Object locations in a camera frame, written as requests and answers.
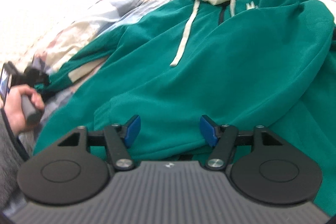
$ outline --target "silver bolt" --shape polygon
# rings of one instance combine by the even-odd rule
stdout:
[[[175,164],[173,164],[172,162],[165,164],[165,167],[167,168],[172,168]]]
[[[223,165],[224,161],[222,161],[221,159],[211,159],[208,161],[208,166],[212,168],[219,168],[222,167]]]
[[[120,168],[128,168],[133,164],[133,162],[129,159],[120,159],[120,160],[117,160],[115,164],[116,166]]]

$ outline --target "device handle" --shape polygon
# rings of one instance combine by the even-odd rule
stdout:
[[[28,125],[37,124],[42,118],[42,111],[38,110],[27,95],[21,95],[22,111]]]

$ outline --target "hoodie sleeve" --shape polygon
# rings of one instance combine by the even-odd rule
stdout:
[[[119,26],[110,32],[103,33],[76,53],[68,62],[64,63],[58,72],[49,76],[50,85],[36,85],[38,92],[57,92],[71,86],[73,82],[69,73],[80,66],[109,57],[118,46],[127,25]]]
[[[23,145],[14,137],[6,114],[0,114],[0,209],[2,210],[17,188],[16,174],[29,156]]]

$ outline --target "green fabric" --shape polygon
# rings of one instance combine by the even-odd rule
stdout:
[[[101,35],[52,75],[44,90],[58,91],[71,84],[70,71],[109,56],[51,117],[35,154],[76,126],[98,130],[134,114],[142,119],[129,149],[135,160],[195,149],[204,158],[203,114],[241,130],[272,125],[320,164],[324,182],[316,202],[336,213],[332,14],[318,0],[237,0],[236,15],[226,7],[218,25],[222,5],[201,1],[182,59],[170,67],[194,1],[172,0],[137,24]],[[258,7],[246,10],[252,1]],[[101,147],[92,153],[105,156]]]

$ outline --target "gray ribbed surface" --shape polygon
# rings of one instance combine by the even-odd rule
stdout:
[[[28,204],[12,217],[17,224],[323,224],[312,203],[272,208],[239,195],[223,173],[197,161],[145,161],[119,172],[95,198],[75,206]]]

